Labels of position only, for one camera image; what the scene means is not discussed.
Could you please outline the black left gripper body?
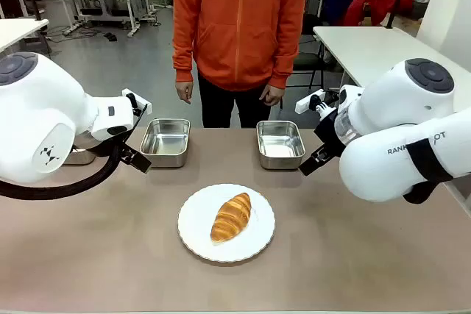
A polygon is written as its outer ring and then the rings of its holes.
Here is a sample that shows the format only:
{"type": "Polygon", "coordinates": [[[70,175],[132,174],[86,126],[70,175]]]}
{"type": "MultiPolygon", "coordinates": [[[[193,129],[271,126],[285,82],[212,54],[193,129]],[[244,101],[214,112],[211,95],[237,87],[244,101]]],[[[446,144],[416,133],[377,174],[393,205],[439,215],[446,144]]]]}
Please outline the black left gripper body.
{"type": "Polygon", "coordinates": [[[133,163],[134,159],[138,155],[134,148],[128,146],[126,143],[119,144],[120,160],[123,163],[133,163]]]}

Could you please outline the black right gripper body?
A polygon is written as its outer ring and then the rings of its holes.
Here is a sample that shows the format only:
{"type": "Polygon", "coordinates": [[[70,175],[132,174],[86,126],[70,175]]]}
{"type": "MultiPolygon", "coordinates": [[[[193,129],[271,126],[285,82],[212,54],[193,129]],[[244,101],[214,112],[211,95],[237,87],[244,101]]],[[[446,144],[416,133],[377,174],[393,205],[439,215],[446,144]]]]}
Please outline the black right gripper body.
{"type": "Polygon", "coordinates": [[[339,139],[334,127],[337,115],[336,108],[328,114],[325,113],[314,130],[316,136],[323,142],[323,145],[312,154],[316,160],[331,160],[334,157],[340,157],[345,150],[345,145],[339,139]]]}

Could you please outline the person's left hand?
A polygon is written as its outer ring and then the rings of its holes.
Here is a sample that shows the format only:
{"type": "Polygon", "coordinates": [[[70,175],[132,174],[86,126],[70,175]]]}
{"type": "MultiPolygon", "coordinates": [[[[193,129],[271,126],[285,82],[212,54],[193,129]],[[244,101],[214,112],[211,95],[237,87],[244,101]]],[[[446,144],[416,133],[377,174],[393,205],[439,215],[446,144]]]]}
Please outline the person's left hand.
{"type": "Polygon", "coordinates": [[[284,89],[266,85],[260,96],[260,100],[268,107],[278,104],[285,94],[284,89]]]}

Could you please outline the person's right hand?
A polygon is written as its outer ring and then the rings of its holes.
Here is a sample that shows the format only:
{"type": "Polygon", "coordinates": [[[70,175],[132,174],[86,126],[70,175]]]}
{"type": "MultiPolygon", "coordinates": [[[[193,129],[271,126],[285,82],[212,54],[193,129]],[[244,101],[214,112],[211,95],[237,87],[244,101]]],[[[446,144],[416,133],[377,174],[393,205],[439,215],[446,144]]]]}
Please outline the person's right hand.
{"type": "Polygon", "coordinates": [[[177,95],[181,101],[184,101],[186,104],[191,103],[192,93],[193,93],[193,82],[176,82],[175,88],[177,95]]]}

